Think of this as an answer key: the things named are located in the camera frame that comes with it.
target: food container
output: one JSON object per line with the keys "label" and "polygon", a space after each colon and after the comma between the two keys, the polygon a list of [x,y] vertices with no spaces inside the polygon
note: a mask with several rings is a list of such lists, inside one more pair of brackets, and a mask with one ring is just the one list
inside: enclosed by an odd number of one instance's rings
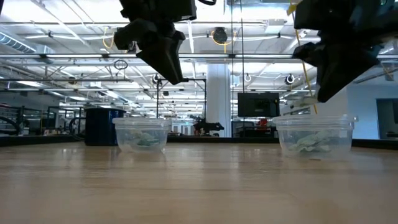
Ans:
{"label": "food container", "polygon": [[347,115],[281,116],[273,122],[284,156],[335,159],[351,149],[354,119]]}
{"label": "food container", "polygon": [[171,120],[114,118],[119,148],[125,152],[157,152],[164,148]]}

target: table surface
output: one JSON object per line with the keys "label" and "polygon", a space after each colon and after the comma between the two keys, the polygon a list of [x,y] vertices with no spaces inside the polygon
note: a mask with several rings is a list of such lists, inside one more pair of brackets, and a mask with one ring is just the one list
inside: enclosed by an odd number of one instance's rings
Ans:
{"label": "table surface", "polygon": [[0,223],[397,223],[398,152],[286,158],[277,144],[0,148]]}

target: clear plastic container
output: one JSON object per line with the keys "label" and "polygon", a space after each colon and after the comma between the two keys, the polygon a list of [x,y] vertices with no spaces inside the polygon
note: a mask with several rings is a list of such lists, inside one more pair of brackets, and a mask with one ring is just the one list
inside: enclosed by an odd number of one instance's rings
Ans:
{"label": "clear plastic container", "polygon": [[154,118],[114,118],[118,145],[126,152],[159,152],[167,142],[172,121]]}
{"label": "clear plastic container", "polygon": [[351,149],[354,119],[349,116],[281,116],[273,122],[284,156],[338,159]]}

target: wooden table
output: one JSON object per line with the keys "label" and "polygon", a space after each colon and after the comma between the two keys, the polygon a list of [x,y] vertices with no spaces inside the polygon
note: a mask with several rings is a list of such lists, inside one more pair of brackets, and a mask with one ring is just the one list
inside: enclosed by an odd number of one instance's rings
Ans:
{"label": "wooden table", "polygon": [[398,152],[282,157],[277,144],[0,148],[0,223],[398,223]]}

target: black monitor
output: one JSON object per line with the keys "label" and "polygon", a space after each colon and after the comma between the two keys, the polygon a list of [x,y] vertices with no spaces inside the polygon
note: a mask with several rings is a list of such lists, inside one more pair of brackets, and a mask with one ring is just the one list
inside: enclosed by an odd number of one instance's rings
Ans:
{"label": "black monitor", "polygon": [[238,93],[239,117],[276,117],[279,112],[278,93]]}

